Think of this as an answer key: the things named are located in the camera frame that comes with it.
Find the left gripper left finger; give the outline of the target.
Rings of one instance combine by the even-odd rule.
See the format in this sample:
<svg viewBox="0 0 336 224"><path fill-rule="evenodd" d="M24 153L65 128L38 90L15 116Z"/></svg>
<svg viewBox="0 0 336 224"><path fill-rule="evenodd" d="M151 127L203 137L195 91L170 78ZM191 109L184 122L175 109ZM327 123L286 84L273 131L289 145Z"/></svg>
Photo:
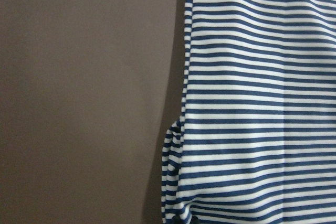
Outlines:
<svg viewBox="0 0 336 224"><path fill-rule="evenodd" d="M174 216L172 218L172 224L183 224L183 220L180 218L180 216Z"/></svg>

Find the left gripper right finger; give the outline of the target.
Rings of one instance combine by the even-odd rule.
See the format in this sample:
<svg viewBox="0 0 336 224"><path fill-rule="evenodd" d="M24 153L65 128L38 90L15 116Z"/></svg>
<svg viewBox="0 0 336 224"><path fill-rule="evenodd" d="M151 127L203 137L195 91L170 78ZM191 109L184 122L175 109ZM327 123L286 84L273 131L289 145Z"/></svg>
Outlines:
<svg viewBox="0 0 336 224"><path fill-rule="evenodd" d="M190 224L200 224L200 220L197 217L192 217Z"/></svg>

